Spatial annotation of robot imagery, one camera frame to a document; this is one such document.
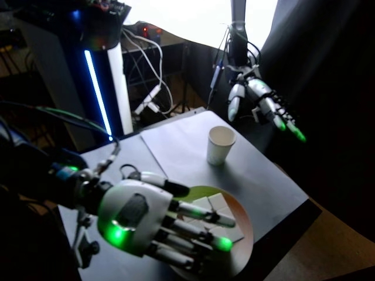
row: white paper cup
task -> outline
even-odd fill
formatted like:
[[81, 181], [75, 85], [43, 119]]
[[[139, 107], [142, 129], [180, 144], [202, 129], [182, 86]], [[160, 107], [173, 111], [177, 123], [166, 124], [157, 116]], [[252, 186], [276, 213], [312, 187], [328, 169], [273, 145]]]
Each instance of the white paper cup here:
[[223, 126], [212, 128], [209, 132], [207, 161], [215, 166], [223, 164], [235, 142], [236, 134], [233, 130]]

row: white tabletop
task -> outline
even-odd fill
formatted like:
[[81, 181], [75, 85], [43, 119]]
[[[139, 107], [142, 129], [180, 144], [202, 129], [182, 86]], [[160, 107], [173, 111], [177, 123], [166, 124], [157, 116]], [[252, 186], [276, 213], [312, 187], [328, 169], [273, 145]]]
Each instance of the white tabletop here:
[[[252, 220], [257, 241], [308, 197], [239, 133], [225, 166], [209, 166], [204, 150], [208, 130], [216, 125], [229, 126], [214, 113], [203, 112], [124, 139], [119, 156], [102, 179], [112, 183], [120, 181], [118, 168], [130, 163], [141, 171], [165, 172], [172, 180], [190, 186], [206, 184], [221, 187], [242, 203]], [[112, 145], [103, 146], [82, 157], [94, 168], [112, 149]], [[61, 206], [59, 210], [72, 243], [77, 211]], [[106, 243], [97, 231], [96, 222], [88, 233], [92, 240], [99, 242], [101, 250], [93, 257], [89, 268], [79, 269], [83, 281], [176, 280], [168, 265], [147, 256], [142, 259], [132, 256]]]
[[[145, 21], [172, 34], [218, 48], [231, 24], [230, 0], [120, 0], [132, 9], [125, 25]], [[270, 34], [277, 0], [247, 0], [246, 32], [261, 49]]]

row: blue light strip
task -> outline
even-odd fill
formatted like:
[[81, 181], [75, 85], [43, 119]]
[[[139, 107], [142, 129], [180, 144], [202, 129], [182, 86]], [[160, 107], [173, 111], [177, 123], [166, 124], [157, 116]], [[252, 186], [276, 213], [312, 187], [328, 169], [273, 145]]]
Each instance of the blue light strip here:
[[107, 113], [105, 111], [103, 99], [101, 97], [98, 80], [96, 78], [96, 73], [95, 73], [95, 69], [94, 69], [94, 65], [93, 65], [93, 60], [91, 58], [91, 54], [90, 54], [89, 51], [85, 50], [84, 51], [84, 55], [86, 57], [86, 62], [87, 62], [88, 70], [90, 71], [91, 80], [93, 81], [94, 90], [95, 90], [95, 94], [96, 94], [96, 99], [98, 100], [98, 103], [99, 103], [99, 108], [100, 108], [101, 116], [102, 116], [103, 121], [104, 121], [105, 130], [107, 131], [107, 133], [109, 135], [112, 135], [110, 123], [108, 121], [108, 117], [107, 117]]

